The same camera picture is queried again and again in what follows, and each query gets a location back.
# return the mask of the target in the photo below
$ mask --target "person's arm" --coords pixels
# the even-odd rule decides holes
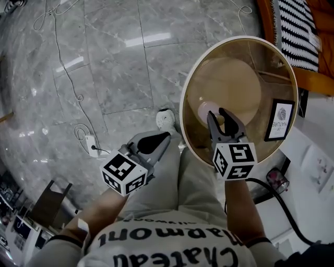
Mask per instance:
[[[247,244],[258,238],[265,238],[261,218],[251,198],[245,180],[225,182],[228,230]]]
[[[93,239],[102,229],[112,224],[127,197],[122,197],[109,188],[91,205],[75,216],[60,232],[27,264],[27,267],[75,267],[80,261],[82,244],[87,233],[78,227],[78,219],[82,219],[89,226],[89,233]]]
[[[86,232],[78,228],[78,219],[82,219],[89,226],[91,239],[108,225],[112,224],[122,210],[128,196],[120,194],[109,188],[91,205],[75,216],[61,231],[60,235],[69,236],[83,242]]]

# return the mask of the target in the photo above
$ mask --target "white rim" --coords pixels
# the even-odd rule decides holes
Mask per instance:
[[[183,103],[184,103],[184,97],[185,97],[185,94],[186,94],[186,90],[187,90],[187,87],[188,87],[188,84],[190,82],[190,79],[191,77],[193,76],[195,70],[197,69],[197,67],[199,66],[199,64],[202,62],[202,60],[212,51],[214,50],[216,47],[224,44],[224,43],[227,43],[227,42],[230,42],[230,41],[233,41],[233,40],[237,40],[237,39],[253,39],[253,40],[258,40],[258,41],[261,41],[261,42],[264,42],[266,44],[268,44],[269,46],[271,46],[272,48],[274,48],[283,58],[285,58],[285,60],[287,61],[288,63],[288,66],[292,72],[292,75],[293,75],[293,78],[295,80],[295,85],[296,85],[296,88],[298,88],[297,86],[297,81],[296,81],[296,76],[293,72],[293,69],[292,69],[292,66],[290,65],[288,59],[283,55],[283,53],[281,51],[279,51],[277,49],[276,46],[274,46],[272,43],[262,39],[262,38],[259,38],[259,37],[255,37],[255,36],[248,36],[248,35],[240,35],[240,36],[235,36],[235,37],[230,37],[230,38],[227,38],[223,41],[220,41],[219,43],[215,44],[214,46],[210,47],[208,50],[206,50],[202,55],[201,57],[196,61],[196,63],[193,65],[191,71],[189,72],[188,74],[188,77],[183,85],[183,89],[182,89],[182,93],[181,93],[181,102],[180,102],[180,110],[179,110],[179,116],[180,116],[180,124],[181,124],[181,131],[182,131],[182,135],[183,135],[183,138],[187,144],[187,146],[189,147],[190,151],[192,152],[192,154],[198,158],[200,161],[202,161],[204,164],[206,164],[207,166],[209,167],[212,167],[212,165],[208,164],[207,162],[205,162],[204,160],[202,160],[196,153],[195,151],[193,150],[192,146],[190,145],[190,143],[188,142],[188,139],[187,139],[187,135],[185,133],[185,129],[184,129],[184,125],[183,125]],[[297,101],[299,100],[299,95],[298,95],[298,89],[297,89]],[[297,115],[297,112],[295,112],[294,114],[294,117],[293,117],[293,120],[292,120],[292,123],[294,123],[295,121],[295,118],[296,118],[296,115]],[[268,156],[266,157],[264,160],[262,160],[261,162],[265,161],[266,159],[268,159],[269,157],[271,157],[278,149],[279,147],[281,146],[281,144]]]

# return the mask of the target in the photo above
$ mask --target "black cable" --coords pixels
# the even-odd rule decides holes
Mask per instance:
[[[283,211],[285,212],[291,226],[292,229],[295,231],[295,233],[297,234],[297,236],[299,237],[299,239],[308,244],[309,246],[313,245],[314,242],[308,240],[303,234],[302,232],[299,230],[299,227],[296,223],[296,221],[294,220],[293,216],[291,215],[287,205],[285,204],[285,202],[283,201],[283,199],[281,198],[281,196],[270,186],[267,185],[265,182],[259,180],[259,179],[255,179],[255,178],[248,178],[245,179],[245,181],[252,181],[254,183],[257,183],[259,185],[262,185],[264,188],[266,188],[270,193],[272,193],[274,195],[274,197],[278,200],[278,202],[280,203],[281,207],[283,208]],[[226,201],[225,201],[225,207],[224,207],[224,212],[226,213]]]
[[[96,146],[92,145],[92,150],[101,150],[101,151],[104,151],[108,154],[110,154],[107,150],[104,150],[104,149],[100,149],[100,148],[97,148]]]

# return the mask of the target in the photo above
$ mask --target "orange sofa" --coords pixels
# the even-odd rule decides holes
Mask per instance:
[[[318,72],[293,67],[298,87],[308,91],[334,95],[334,8],[327,0],[306,0],[321,39]],[[263,21],[265,39],[274,44],[273,13],[270,0],[257,0]]]

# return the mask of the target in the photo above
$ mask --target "black and white marker cube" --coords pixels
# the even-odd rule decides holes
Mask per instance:
[[[104,182],[123,196],[143,186],[147,178],[147,169],[117,150],[103,161],[100,172]]]
[[[257,164],[254,143],[218,143],[213,163],[225,180],[247,179]]]

